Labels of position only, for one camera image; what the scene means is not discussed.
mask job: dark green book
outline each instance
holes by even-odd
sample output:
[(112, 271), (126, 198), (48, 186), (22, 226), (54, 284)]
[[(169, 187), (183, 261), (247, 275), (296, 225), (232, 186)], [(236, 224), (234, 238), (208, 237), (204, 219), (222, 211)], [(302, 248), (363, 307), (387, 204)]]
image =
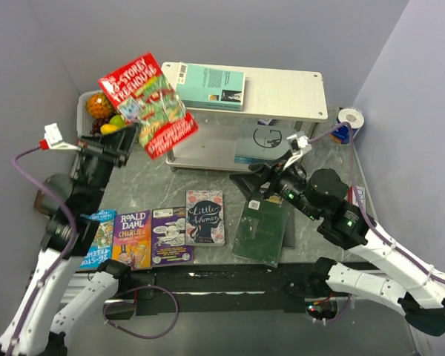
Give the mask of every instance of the dark green book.
[(281, 201), (255, 199), (246, 202), (232, 253), (277, 267), (288, 215), (289, 206)]

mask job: red book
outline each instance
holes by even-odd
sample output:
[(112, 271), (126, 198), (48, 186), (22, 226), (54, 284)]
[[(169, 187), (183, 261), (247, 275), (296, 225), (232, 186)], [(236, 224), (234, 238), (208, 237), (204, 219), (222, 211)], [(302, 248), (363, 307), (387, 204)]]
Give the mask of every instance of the red book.
[(139, 142), (151, 159), (198, 129), (151, 53), (102, 77), (99, 85), (127, 122), (142, 124)]

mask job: barcode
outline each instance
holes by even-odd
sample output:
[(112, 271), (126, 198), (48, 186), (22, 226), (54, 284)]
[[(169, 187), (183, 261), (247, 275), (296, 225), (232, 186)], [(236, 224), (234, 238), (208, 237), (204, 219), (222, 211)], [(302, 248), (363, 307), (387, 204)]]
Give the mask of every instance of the barcode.
[(258, 202), (256, 200), (251, 200), (249, 202), (249, 208), (250, 209), (259, 210), (259, 207), (260, 207), (260, 202)]
[(185, 74), (186, 74), (186, 67), (187, 67), (187, 65), (181, 65), (179, 67), (179, 77), (180, 78), (185, 76)]

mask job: blue book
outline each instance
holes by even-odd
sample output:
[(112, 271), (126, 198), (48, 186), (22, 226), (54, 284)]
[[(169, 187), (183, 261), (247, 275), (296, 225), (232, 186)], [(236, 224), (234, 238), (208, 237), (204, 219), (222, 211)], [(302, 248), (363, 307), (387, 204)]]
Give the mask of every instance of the blue book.
[(244, 87), (243, 72), (180, 63), (175, 90), (189, 108), (241, 111)]
[(286, 138), (297, 133), (293, 128), (241, 124), (236, 143), (236, 163), (272, 161), (289, 149)]
[(95, 214), (86, 216), (91, 220), (100, 221), (94, 241), (85, 255), (80, 270), (96, 270), (97, 266), (111, 258), (113, 221), (117, 215), (115, 210), (99, 210)]

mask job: white basket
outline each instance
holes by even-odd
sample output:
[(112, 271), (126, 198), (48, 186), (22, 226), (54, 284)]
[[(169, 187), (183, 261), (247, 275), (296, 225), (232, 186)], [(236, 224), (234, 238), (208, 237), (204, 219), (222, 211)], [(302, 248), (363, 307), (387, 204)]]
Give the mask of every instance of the white basket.
[(94, 118), (86, 110), (86, 101), (95, 93), (102, 92), (102, 90), (88, 91), (79, 97), (77, 102), (77, 136), (81, 135), (90, 136), (90, 130), (92, 129), (92, 124)]

